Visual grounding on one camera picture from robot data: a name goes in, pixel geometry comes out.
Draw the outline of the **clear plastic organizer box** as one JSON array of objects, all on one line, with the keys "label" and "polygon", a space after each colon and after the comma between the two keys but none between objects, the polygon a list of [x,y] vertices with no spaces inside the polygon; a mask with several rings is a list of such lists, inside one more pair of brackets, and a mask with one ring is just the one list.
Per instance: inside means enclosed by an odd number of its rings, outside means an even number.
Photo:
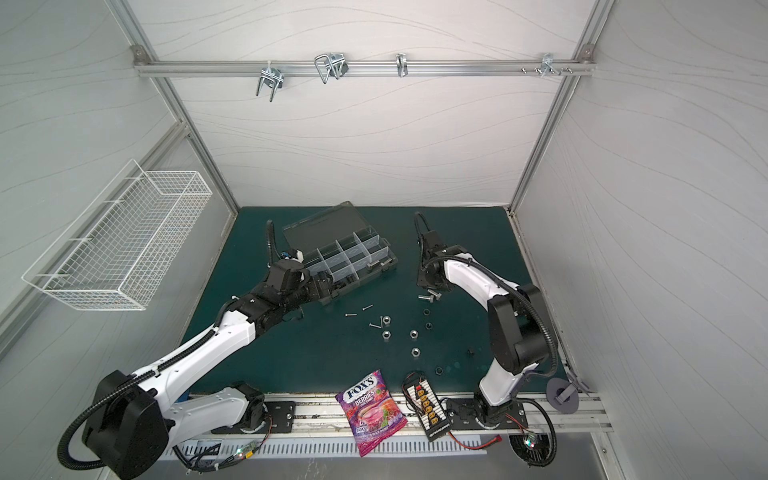
[{"label": "clear plastic organizer box", "polygon": [[285,226],[283,235],[289,247],[303,254],[322,305],[378,279],[398,264],[388,240],[349,201]]}]

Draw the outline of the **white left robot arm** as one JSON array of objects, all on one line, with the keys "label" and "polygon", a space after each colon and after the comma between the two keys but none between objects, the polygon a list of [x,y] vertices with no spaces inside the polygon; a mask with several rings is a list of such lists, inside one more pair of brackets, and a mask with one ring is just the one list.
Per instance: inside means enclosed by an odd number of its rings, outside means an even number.
[{"label": "white left robot arm", "polygon": [[74,471],[107,467],[121,479],[134,479],[167,448],[199,434],[267,425],[263,394],[244,382],[191,400],[182,396],[286,315],[330,296],[332,287],[329,275],[312,275],[294,258],[274,261],[263,281],[225,302],[198,335],[129,375],[116,370],[104,377],[93,403],[63,432],[58,462]]}]

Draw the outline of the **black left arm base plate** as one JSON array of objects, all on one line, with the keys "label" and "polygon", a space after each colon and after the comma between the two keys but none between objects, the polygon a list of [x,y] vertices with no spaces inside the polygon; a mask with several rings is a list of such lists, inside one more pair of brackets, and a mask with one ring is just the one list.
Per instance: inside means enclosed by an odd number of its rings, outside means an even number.
[{"label": "black left arm base plate", "polygon": [[272,434],[288,434],[293,431],[297,403],[294,401],[267,401],[266,412],[271,419]]}]

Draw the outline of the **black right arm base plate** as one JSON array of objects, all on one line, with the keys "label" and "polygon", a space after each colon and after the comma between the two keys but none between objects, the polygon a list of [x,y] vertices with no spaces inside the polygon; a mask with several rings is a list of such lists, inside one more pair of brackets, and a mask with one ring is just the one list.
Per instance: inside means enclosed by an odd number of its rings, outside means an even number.
[{"label": "black right arm base plate", "polygon": [[473,398],[445,398],[441,405],[448,413],[454,430],[528,428],[525,410],[517,399],[492,406],[482,395],[475,395]]}]

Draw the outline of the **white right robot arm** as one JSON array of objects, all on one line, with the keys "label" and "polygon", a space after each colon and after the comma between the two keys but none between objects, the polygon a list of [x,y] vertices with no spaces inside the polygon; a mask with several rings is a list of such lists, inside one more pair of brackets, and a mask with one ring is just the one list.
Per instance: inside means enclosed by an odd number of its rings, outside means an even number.
[{"label": "white right robot arm", "polygon": [[559,369],[559,345],[541,292],[495,274],[459,245],[445,244],[429,230],[418,235],[417,285],[435,291],[458,287],[488,314],[493,361],[479,382],[488,407],[498,407],[533,377],[550,378]]}]

